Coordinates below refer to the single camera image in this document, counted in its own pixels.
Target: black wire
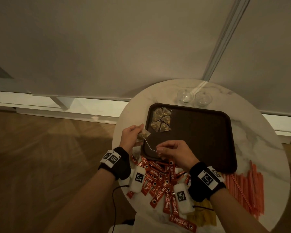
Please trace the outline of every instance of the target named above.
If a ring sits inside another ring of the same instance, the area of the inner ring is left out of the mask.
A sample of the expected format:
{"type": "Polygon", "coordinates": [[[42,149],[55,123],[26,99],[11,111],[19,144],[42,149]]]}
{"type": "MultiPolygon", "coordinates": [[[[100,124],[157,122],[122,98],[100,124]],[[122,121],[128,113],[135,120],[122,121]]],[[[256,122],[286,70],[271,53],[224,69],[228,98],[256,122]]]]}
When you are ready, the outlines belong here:
{"type": "Polygon", "coordinates": [[[193,208],[204,208],[204,209],[207,209],[207,210],[214,211],[212,208],[206,208],[206,207],[196,206],[196,205],[194,205],[193,208]]]}
{"type": "Polygon", "coordinates": [[[114,212],[115,212],[115,214],[114,214],[114,224],[113,224],[113,230],[112,230],[112,233],[113,233],[113,231],[114,231],[115,221],[116,221],[116,207],[115,207],[115,202],[114,202],[114,196],[113,196],[113,194],[114,194],[114,191],[115,191],[116,189],[121,188],[121,187],[129,187],[129,185],[120,185],[120,186],[114,188],[113,191],[112,191],[112,201],[113,201],[114,212]]]}

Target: white marble tabletop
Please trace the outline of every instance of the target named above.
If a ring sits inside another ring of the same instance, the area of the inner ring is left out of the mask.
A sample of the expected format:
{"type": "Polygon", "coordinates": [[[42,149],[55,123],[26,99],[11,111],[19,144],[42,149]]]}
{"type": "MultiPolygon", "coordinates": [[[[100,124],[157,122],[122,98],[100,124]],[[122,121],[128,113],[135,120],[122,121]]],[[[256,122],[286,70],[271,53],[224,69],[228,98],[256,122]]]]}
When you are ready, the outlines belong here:
{"type": "MultiPolygon", "coordinates": [[[[260,223],[271,230],[279,221],[286,207],[290,191],[290,170],[288,160],[278,136],[262,114],[248,101],[229,89],[196,79],[174,79],[152,85],[136,95],[125,107],[116,124],[112,148],[119,145],[122,130],[131,125],[146,123],[149,107],[154,103],[183,105],[177,100],[180,89],[190,89],[194,94],[205,91],[213,101],[205,109],[218,110],[229,115],[232,122],[233,137],[237,155],[236,173],[246,174],[249,160],[257,165],[264,177],[265,214],[260,223]]],[[[194,101],[184,106],[195,107],[194,101]]],[[[119,180],[120,185],[128,184],[129,178],[119,180]]],[[[126,195],[128,188],[123,187],[126,195]]],[[[157,221],[172,224],[163,213],[163,202],[155,209],[150,206],[152,197],[142,193],[135,194],[129,203],[136,212],[143,212],[157,221]]],[[[224,232],[217,219],[217,226],[199,227],[198,232],[224,232]]]]}

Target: pyramid tea bag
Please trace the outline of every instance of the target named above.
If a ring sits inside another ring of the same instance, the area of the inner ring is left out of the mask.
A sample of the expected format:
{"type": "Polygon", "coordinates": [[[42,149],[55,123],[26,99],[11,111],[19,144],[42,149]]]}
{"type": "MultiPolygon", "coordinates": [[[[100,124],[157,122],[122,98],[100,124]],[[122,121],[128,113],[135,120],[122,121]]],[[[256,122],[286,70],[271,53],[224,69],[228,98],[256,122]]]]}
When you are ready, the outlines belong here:
{"type": "Polygon", "coordinates": [[[159,132],[167,132],[170,130],[171,130],[171,128],[166,123],[162,123],[161,129],[159,130],[159,132]]]}
{"type": "Polygon", "coordinates": [[[161,125],[161,122],[160,122],[160,121],[152,122],[152,123],[151,123],[151,127],[152,127],[156,132],[159,131],[159,126],[160,126],[160,125],[161,125]]]}
{"type": "Polygon", "coordinates": [[[144,139],[146,139],[148,136],[150,136],[150,132],[146,129],[142,129],[141,133],[137,135],[137,141],[136,142],[143,142],[144,139]]]}
{"type": "Polygon", "coordinates": [[[163,111],[162,111],[162,117],[168,116],[168,115],[171,115],[171,112],[164,107],[163,108],[163,111]]]}
{"type": "Polygon", "coordinates": [[[161,119],[163,122],[167,123],[168,125],[170,125],[170,120],[171,120],[171,117],[170,116],[165,116],[161,119]]]}
{"type": "Polygon", "coordinates": [[[152,122],[159,121],[162,118],[162,112],[162,108],[154,110],[152,122]]]}

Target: brown tray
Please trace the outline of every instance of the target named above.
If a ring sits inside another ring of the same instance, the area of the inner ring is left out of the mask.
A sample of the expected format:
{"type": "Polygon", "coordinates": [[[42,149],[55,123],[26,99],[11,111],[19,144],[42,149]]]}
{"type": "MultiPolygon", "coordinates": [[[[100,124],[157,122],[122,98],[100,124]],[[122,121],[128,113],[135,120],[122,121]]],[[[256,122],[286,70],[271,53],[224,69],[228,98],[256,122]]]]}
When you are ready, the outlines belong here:
{"type": "MultiPolygon", "coordinates": [[[[218,172],[228,174],[237,169],[231,120],[221,111],[156,103],[149,108],[145,129],[151,133],[147,141],[152,149],[167,140],[184,140],[200,161],[218,172]],[[150,125],[153,111],[162,107],[172,110],[171,131],[155,132],[150,125]]],[[[142,152],[148,159],[162,161],[146,142],[142,152]]]]}

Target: hand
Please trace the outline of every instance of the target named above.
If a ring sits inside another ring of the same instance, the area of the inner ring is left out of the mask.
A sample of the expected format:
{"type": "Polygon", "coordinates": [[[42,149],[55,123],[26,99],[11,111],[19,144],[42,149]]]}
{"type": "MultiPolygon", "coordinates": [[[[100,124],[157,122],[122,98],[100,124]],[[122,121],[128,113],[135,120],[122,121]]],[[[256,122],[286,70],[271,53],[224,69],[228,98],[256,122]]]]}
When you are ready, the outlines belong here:
{"type": "Polygon", "coordinates": [[[120,147],[122,147],[128,154],[132,153],[132,148],[134,146],[140,146],[143,144],[143,142],[136,143],[137,135],[142,131],[143,126],[144,124],[140,124],[139,126],[132,125],[122,131],[120,147]]]}
{"type": "Polygon", "coordinates": [[[162,159],[174,158],[176,164],[186,172],[199,162],[185,141],[165,141],[156,146],[156,151],[162,159]]]}

